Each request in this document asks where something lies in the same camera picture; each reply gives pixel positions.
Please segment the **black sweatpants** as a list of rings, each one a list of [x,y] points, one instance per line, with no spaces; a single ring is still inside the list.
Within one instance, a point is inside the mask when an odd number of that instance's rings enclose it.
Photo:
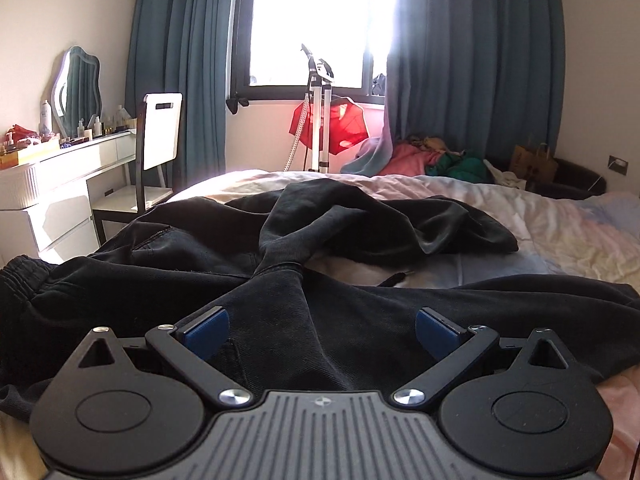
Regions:
[[[639,361],[639,296],[628,285],[520,271],[433,290],[349,285],[314,256],[392,270],[440,256],[514,256],[505,218],[450,198],[375,200],[313,180],[228,204],[163,204],[94,254],[17,257],[1,272],[1,408],[28,419],[93,327],[137,337],[210,304],[231,318],[218,370],[254,392],[390,391],[420,373],[416,312],[508,337],[557,333],[594,380]]]

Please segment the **pile of colourful clothes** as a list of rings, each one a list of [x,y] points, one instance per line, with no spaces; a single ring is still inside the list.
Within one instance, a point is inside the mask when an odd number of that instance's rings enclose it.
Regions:
[[[368,177],[445,177],[470,183],[487,183],[525,191],[527,183],[511,171],[497,169],[487,159],[467,152],[455,152],[441,138],[412,136],[395,145],[387,162],[376,162],[361,170]]]

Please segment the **pastel bed sheet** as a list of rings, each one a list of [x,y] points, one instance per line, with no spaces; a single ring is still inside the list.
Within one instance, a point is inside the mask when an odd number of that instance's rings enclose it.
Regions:
[[[391,392],[428,367],[431,307],[507,337],[555,330],[614,414],[602,474],[639,437],[639,202],[451,179],[240,171],[188,188],[94,254],[1,272],[1,474],[47,469],[27,422],[94,326],[122,337],[219,304],[213,366],[268,389]]]

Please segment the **brown paper bag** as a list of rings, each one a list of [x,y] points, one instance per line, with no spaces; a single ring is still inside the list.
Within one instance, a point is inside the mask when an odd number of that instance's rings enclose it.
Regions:
[[[527,182],[550,184],[558,170],[558,162],[552,157],[548,144],[536,148],[517,145],[512,153],[510,171]]]

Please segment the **white vanity desk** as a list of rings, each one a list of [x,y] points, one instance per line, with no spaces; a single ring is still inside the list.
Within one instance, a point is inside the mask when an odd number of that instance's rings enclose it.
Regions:
[[[17,256],[61,263],[99,248],[88,181],[136,158],[125,131],[1,171],[1,263]]]

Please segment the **black bedside seat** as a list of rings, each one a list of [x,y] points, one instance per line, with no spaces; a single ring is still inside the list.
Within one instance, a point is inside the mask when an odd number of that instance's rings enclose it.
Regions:
[[[574,162],[557,158],[554,178],[549,183],[534,182],[530,190],[555,200],[586,200],[608,190],[604,177]]]

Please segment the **white chair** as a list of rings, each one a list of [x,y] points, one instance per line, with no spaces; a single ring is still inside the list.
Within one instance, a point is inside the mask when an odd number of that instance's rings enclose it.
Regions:
[[[127,224],[174,194],[162,166],[177,157],[183,96],[148,93],[138,109],[134,184],[126,185],[92,206],[96,234],[106,243],[104,222]]]

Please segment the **red garment on stand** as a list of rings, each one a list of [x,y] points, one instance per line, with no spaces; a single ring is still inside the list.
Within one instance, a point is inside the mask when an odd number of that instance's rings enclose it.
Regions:
[[[298,104],[298,107],[294,110],[289,131],[292,136],[295,136],[303,104]],[[331,155],[340,154],[342,151],[367,140],[369,130],[364,119],[364,110],[351,98],[348,96],[332,98],[330,112],[329,152]],[[311,111],[308,113],[300,135],[300,140],[306,148],[311,148],[310,121]]]

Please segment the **wavy mirror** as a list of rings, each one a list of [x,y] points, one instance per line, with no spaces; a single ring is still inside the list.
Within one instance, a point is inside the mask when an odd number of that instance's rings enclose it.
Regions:
[[[102,116],[100,60],[73,46],[62,56],[51,90],[52,116],[63,139],[82,136],[78,128],[92,126]]]

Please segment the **white metal stand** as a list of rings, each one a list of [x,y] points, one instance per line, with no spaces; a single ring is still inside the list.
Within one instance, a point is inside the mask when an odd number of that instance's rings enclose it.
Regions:
[[[300,50],[305,53],[308,62],[307,90],[284,170],[291,169],[300,140],[302,140],[304,125],[307,120],[310,120],[310,169],[313,172],[327,174],[330,168],[330,115],[334,73],[328,62],[323,58],[316,58],[304,44],[300,45]]]

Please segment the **teal curtain right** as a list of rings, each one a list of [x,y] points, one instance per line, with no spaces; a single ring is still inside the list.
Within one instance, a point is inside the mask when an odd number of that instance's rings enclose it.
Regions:
[[[397,0],[386,128],[508,159],[555,148],[563,108],[562,0]]]

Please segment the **teal curtain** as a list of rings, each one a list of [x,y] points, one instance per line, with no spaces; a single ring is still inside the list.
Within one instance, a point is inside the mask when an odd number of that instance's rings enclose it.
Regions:
[[[167,179],[181,190],[226,171],[227,54],[232,0],[136,0],[125,107],[149,93],[182,95]]]
[[[563,108],[562,0],[397,0],[386,128],[508,159],[555,148]]]

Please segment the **teal curtain left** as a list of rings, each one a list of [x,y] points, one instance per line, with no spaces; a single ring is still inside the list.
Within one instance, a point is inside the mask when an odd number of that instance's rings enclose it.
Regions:
[[[232,0],[136,0],[125,107],[149,93],[182,95],[167,179],[181,190],[226,171],[227,54]]]

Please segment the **wall socket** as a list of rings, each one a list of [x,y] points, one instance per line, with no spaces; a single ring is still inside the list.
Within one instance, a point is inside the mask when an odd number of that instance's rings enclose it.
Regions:
[[[621,176],[626,176],[628,171],[629,162],[619,157],[608,156],[608,170],[616,172]]]

